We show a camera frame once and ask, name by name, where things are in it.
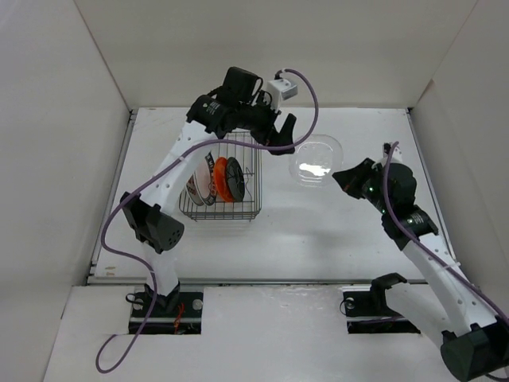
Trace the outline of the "clear glass plate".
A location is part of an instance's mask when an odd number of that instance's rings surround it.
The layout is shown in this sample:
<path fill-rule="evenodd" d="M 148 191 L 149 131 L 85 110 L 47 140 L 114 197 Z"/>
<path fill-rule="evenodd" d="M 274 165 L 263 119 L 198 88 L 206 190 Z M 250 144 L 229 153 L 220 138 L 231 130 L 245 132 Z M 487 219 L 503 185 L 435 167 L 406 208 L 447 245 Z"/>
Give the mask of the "clear glass plate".
<path fill-rule="evenodd" d="M 325 187 L 343 165 L 340 142 L 330 135 L 311 134 L 289 157 L 289 174 L 301 186 Z"/>

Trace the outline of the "black plate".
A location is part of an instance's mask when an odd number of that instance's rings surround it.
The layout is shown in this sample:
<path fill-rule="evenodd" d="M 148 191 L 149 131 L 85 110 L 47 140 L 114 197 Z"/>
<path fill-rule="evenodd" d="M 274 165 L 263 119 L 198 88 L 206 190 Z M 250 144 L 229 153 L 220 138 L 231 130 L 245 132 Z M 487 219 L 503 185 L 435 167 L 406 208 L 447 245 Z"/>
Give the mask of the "black plate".
<path fill-rule="evenodd" d="M 242 168 L 234 157 L 227 159 L 226 181 L 233 200 L 242 202 L 245 197 L 245 181 Z"/>

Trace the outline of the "orange plastic plate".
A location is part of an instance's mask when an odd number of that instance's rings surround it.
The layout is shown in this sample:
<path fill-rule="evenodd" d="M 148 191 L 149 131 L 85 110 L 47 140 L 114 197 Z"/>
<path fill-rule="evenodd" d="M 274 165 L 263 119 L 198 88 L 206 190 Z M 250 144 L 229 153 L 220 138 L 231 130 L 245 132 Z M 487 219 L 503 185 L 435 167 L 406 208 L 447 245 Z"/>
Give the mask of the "orange plastic plate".
<path fill-rule="evenodd" d="M 228 188 L 226 166 L 227 159 L 225 157 L 218 157 L 214 165 L 213 177 L 218 195 L 223 199 L 223 201 L 232 203 L 235 199 Z"/>

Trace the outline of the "white plate with dark rim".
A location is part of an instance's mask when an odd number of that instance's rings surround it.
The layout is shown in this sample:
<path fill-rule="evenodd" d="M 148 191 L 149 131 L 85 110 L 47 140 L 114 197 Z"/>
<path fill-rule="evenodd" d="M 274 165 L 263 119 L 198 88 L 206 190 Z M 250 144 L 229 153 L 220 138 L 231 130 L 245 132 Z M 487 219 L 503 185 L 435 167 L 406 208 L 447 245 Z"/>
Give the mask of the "white plate with dark rim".
<path fill-rule="evenodd" d="M 194 182 L 196 191 L 204 205 L 212 206 L 216 202 L 216 184 L 214 182 L 215 160 L 212 153 L 209 152 L 200 162 L 194 173 Z"/>

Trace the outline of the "white plate with red characters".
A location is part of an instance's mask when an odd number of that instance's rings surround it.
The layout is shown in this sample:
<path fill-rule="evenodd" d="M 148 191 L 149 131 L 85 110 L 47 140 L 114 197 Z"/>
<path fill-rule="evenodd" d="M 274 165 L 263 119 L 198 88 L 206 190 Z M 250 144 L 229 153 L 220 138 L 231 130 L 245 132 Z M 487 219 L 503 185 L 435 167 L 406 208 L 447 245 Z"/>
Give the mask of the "white plate with red characters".
<path fill-rule="evenodd" d="M 189 180 L 186 183 L 186 192 L 188 194 L 188 197 L 191 199 L 191 201 L 197 205 L 202 206 L 204 205 L 204 201 L 199 193 L 199 190 L 196 186 L 196 183 L 194 181 L 194 177 L 190 177 Z"/>

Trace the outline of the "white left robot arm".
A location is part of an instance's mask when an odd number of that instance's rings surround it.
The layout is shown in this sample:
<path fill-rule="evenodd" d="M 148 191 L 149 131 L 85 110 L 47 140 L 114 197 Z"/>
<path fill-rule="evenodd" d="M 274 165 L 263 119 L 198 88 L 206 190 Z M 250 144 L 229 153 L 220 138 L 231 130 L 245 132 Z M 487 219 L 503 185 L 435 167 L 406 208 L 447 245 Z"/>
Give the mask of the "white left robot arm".
<path fill-rule="evenodd" d="M 275 126 L 281 103 L 297 94 L 297 85 L 277 72 L 268 82 L 238 67 L 227 70 L 223 83 L 200 95 L 189 108 L 176 142 L 156 173 L 137 191 L 124 193 L 122 212 L 138 241 L 161 255 L 183 236 L 184 225 L 173 218 L 181 191 L 205 161 L 213 145 L 235 130 L 247 131 L 251 146 L 272 155 L 295 151 L 294 115 Z"/>

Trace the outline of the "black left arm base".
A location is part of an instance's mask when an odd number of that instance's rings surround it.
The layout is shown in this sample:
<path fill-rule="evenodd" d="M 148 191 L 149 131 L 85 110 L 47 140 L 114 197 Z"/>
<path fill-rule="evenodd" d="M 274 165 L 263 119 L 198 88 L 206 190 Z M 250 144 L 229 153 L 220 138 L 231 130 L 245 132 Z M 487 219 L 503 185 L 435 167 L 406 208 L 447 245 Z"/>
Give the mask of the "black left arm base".
<path fill-rule="evenodd" d="M 131 304 L 128 322 L 129 334 L 136 334 L 148 312 L 150 298 L 143 291 L 129 293 L 126 301 Z M 147 335 L 198 335 L 202 329 L 204 293 L 202 291 L 181 291 L 170 310 L 156 305 L 153 308 L 141 334 Z"/>

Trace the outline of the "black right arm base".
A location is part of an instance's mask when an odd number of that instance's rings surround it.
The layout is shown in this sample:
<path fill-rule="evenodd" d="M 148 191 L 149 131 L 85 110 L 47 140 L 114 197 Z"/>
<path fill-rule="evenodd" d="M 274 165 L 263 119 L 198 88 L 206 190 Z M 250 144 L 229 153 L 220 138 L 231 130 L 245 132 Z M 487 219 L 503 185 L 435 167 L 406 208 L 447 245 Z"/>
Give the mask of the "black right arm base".
<path fill-rule="evenodd" d="M 347 319 L 348 334 L 420 334 L 414 324 L 387 305 L 386 291 L 407 283 L 400 274 L 390 273 L 369 285 L 343 288 L 340 312 Z"/>

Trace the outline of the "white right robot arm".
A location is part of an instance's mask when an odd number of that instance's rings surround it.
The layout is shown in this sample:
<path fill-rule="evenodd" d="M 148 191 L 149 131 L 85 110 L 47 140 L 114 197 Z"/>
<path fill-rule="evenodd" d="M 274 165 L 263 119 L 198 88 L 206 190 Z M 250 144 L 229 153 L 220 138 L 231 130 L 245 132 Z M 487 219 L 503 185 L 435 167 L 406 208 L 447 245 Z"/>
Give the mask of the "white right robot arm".
<path fill-rule="evenodd" d="M 366 200 L 380 212 L 385 233 L 437 298 L 430 302 L 393 272 L 372 279 L 366 290 L 345 289 L 347 317 L 364 318 L 365 325 L 404 318 L 438 347 L 454 378 L 496 380 L 494 373 L 508 366 L 507 315 L 437 246 L 437 226 L 415 202 L 417 181 L 412 170 L 400 162 L 366 158 L 332 177 L 348 196 Z"/>

